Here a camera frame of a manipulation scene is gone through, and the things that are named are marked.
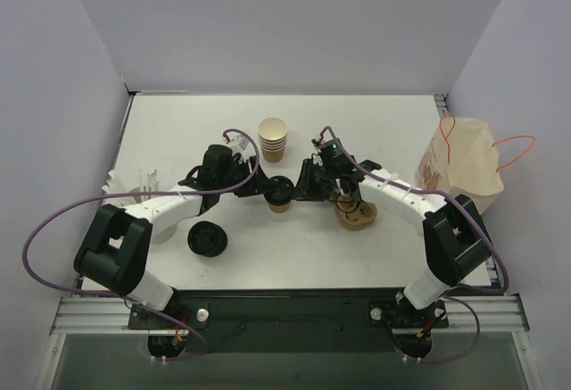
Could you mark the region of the black cup lid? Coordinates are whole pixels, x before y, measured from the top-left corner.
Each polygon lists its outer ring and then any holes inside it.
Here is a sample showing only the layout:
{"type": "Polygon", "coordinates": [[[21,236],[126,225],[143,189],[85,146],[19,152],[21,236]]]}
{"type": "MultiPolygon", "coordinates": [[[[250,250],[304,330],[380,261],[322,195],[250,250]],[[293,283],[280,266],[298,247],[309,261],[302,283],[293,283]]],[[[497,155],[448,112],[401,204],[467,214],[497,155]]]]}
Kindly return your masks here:
{"type": "Polygon", "coordinates": [[[263,196],[268,204],[282,206],[289,204],[293,195],[293,182],[285,176],[274,176],[269,179],[263,196]]]}

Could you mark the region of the paper bag with orange handles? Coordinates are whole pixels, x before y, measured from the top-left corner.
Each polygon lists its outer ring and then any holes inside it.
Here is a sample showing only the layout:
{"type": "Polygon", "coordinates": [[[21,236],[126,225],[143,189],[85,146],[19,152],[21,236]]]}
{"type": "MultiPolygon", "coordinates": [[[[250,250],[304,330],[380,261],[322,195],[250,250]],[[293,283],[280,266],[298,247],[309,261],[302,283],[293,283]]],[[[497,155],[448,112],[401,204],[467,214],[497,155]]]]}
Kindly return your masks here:
{"type": "Polygon", "coordinates": [[[501,170],[525,156],[535,140],[531,135],[496,140],[487,121],[447,112],[417,166],[415,184],[423,190],[466,195],[478,212],[484,213],[503,193],[501,170]],[[501,163],[498,146],[518,139],[527,140],[529,146],[511,161],[501,163]]]}

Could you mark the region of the brown paper cup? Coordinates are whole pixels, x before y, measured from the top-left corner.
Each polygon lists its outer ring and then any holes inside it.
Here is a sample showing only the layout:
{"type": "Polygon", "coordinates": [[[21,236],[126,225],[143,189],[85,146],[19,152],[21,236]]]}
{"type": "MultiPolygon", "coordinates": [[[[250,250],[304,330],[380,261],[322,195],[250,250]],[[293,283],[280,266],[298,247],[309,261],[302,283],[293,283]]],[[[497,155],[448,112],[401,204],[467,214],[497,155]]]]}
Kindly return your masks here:
{"type": "Polygon", "coordinates": [[[268,203],[268,206],[274,213],[284,213],[290,209],[291,203],[268,203]]]}

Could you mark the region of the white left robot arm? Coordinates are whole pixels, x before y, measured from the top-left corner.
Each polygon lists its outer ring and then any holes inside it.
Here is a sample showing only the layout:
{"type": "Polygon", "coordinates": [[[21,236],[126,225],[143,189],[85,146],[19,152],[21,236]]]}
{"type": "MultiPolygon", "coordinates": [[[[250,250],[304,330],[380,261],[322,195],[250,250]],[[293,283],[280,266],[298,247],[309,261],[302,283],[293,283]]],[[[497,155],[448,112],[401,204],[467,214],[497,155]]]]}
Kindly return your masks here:
{"type": "Polygon", "coordinates": [[[256,157],[246,158],[226,145],[211,145],[202,164],[171,190],[125,208],[100,207],[73,268],[114,294],[150,307],[153,322],[172,328],[181,317],[180,304],[172,300],[176,290],[146,270],[153,237],[206,213],[225,193],[247,197],[268,190],[269,178],[256,157]]]}

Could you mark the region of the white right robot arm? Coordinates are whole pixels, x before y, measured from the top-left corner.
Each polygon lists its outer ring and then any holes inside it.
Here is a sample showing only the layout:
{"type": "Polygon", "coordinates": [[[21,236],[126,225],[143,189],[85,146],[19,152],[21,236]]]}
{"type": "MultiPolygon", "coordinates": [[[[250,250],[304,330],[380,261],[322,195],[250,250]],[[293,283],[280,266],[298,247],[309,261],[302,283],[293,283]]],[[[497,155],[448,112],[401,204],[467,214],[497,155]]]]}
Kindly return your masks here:
{"type": "Polygon", "coordinates": [[[422,233],[426,266],[405,286],[395,304],[398,320],[408,326],[427,315],[427,307],[484,264],[490,239],[474,202],[422,191],[366,160],[357,163],[335,140],[314,141],[316,153],[302,162],[293,199],[321,202],[335,194],[370,203],[404,219],[422,233]]]}

